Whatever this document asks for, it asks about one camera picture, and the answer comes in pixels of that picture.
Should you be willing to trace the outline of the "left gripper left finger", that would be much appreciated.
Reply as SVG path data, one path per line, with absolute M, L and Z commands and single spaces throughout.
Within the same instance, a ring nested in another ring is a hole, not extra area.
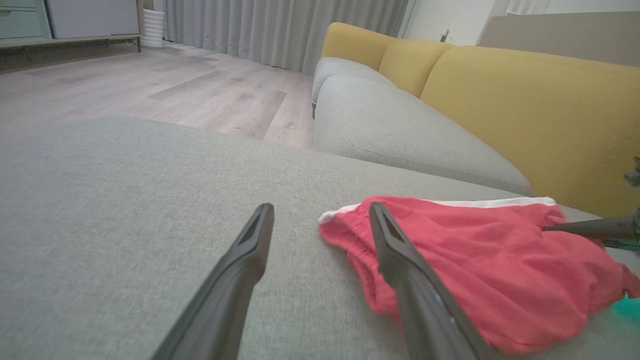
M 235 360 L 268 261 L 275 210 L 261 203 L 172 326 L 155 360 Z

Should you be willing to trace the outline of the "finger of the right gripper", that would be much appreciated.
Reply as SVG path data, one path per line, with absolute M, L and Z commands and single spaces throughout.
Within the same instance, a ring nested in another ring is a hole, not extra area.
M 629 215 L 619 218 L 602 218 L 588 221 L 563 223 L 543 227 L 543 231 L 564 231 L 601 241 L 638 242 L 640 221 L 639 215 Z

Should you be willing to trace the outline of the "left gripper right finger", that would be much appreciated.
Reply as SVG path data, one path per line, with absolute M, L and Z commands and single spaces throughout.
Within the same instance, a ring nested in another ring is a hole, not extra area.
M 435 270 L 381 202 L 369 219 L 378 271 L 394 289 L 412 360 L 491 360 L 483 339 Z

